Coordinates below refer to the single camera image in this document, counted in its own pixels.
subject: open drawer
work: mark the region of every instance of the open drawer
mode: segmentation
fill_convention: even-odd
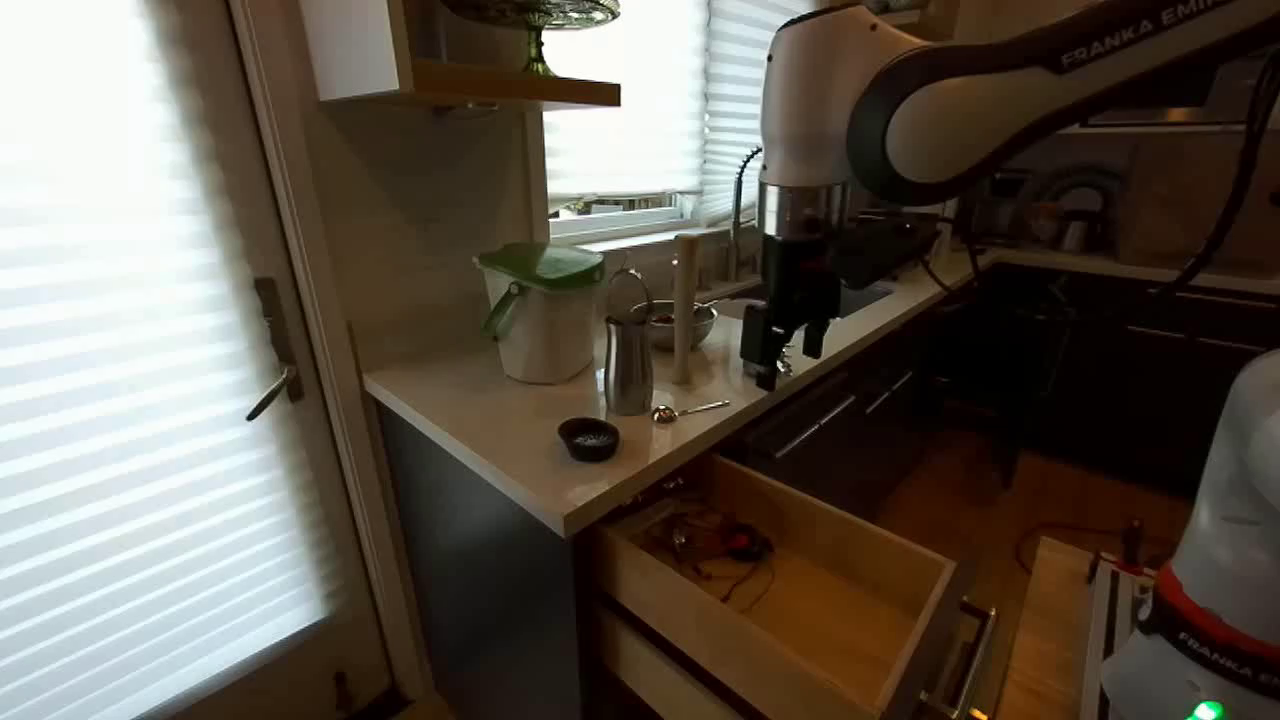
[[[762,717],[917,717],[955,620],[954,559],[724,458],[679,476],[679,494],[587,536],[594,580],[615,615],[697,664],[671,675],[711,675]],[[720,527],[739,522],[771,554],[718,557],[718,539],[688,532],[688,511]]]

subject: white blinds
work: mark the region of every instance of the white blinds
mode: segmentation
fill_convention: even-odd
[[[142,717],[328,613],[149,0],[0,4],[0,717]]]
[[[545,113],[548,195],[700,187],[703,0],[632,0],[615,25],[548,34],[561,75],[625,85],[625,109]]]
[[[762,149],[762,97],[771,34],[816,9],[820,0],[711,0],[708,25],[708,94],[703,94],[703,166],[700,220],[724,225],[734,214],[734,182],[751,149]],[[746,182],[746,205],[755,205],[755,182]]]

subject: white door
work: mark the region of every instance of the white door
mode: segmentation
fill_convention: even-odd
[[[389,690],[229,9],[0,0],[0,94],[0,717]]]

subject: white countertop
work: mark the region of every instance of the white countertop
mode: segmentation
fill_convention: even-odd
[[[942,256],[937,274],[948,286],[965,286],[969,259]],[[469,350],[378,368],[366,377],[366,390],[389,413],[447,450],[513,503],[548,524],[556,536],[575,536],[615,503],[632,501],[641,490],[657,484],[660,476],[718,450],[724,438],[751,425],[780,399],[798,396],[828,368],[839,368],[886,333],[909,323],[942,297],[945,293],[919,267],[903,274],[893,286],[893,297],[844,322],[832,322],[820,360],[788,351],[791,377],[785,377],[777,391],[762,391],[739,373],[739,322],[720,315],[691,360],[691,385],[671,385],[670,357],[657,357],[652,373],[657,399],[671,399],[675,410],[727,399],[727,410],[679,415],[675,425],[652,425],[649,415],[609,415],[625,442],[621,454],[604,463],[572,462],[556,438],[561,419],[569,415],[604,415],[595,373],[545,390],[515,385],[500,373],[495,350],[481,343],[481,333]]]

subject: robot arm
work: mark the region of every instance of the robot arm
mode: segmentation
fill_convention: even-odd
[[[1001,44],[927,44],[857,4],[798,17],[764,81],[764,293],[746,360],[771,390],[806,327],[820,357],[839,311],[823,264],[854,205],[931,205],[1023,144],[1126,102],[1137,85],[1280,35],[1276,0],[1101,0]]]

